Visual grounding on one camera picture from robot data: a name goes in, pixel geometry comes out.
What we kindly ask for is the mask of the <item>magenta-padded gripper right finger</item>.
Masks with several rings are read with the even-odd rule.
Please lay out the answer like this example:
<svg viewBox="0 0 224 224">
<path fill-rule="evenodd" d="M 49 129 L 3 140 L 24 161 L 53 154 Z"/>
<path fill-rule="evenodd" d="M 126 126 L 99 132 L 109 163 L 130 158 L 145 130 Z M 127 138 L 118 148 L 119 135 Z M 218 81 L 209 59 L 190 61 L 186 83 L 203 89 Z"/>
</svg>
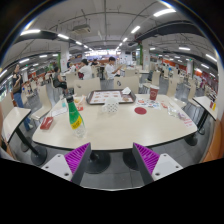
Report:
<svg viewBox="0 0 224 224">
<path fill-rule="evenodd" d="M 158 154 L 137 143 L 133 144 L 132 153 L 145 185 L 182 169 L 167 153 Z"/>
</svg>

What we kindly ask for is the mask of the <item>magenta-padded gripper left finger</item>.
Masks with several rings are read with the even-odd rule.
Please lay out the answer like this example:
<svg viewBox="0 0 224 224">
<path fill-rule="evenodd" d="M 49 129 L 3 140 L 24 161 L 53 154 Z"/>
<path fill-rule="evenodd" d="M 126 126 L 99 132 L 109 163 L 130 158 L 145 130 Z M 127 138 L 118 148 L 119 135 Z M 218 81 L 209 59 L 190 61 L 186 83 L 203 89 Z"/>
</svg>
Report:
<svg viewBox="0 0 224 224">
<path fill-rule="evenodd" d="M 42 169 L 79 185 L 86 170 L 90 154 L 91 144 L 87 143 L 65 155 L 56 154 Z"/>
</svg>

